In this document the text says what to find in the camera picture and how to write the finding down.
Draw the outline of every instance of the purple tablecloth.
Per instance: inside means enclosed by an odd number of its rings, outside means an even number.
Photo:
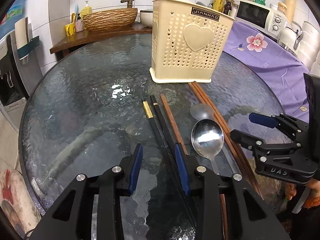
[[[223,51],[254,71],[274,92],[286,114],[309,122],[303,73],[309,70],[295,56],[256,29],[233,23]]]

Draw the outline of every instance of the flower pattern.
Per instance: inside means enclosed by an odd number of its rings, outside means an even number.
[[[264,36],[261,33],[258,33],[255,37],[249,36],[247,38],[248,50],[255,50],[256,52],[261,52],[262,49],[265,49],[268,46],[268,43],[263,40]]]

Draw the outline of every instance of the blue gripper pad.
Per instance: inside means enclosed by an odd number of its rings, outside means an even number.
[[[189,177],[188,177],[187,167],[186,167],[186,164],[184,163],[182,154],[183,153],[181,152],[179,145],[176,144],[175,157],[176,157],[176,163],[178,166],[181,186],[184,193],[188,196],[190,194]]]
[[[249,114],[250,122],[260,124],[269,128],[275,128],[278,126],[278,122],[273,117],[265,116],[262,114],[251,113]]]
[[[130,172],[130,183],[129,183],[129,192],[132,194],[137,187],[138,177],[141,168],[141,162],[143,157],[143,147],[138,144],[134,150],[135,159]]]

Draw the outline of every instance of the yellow bottle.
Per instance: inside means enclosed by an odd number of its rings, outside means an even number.
[[[81,19],[84,15],[92,13],[92,8],[89,6],[88,1],[85,1],[85,2],[86,2],[85,7],[80,12]]]

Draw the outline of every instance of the faucet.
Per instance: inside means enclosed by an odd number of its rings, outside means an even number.
[[[128,2],[127,8],[132,8],[132,2],[134,0],[121,0],[120,3]]]

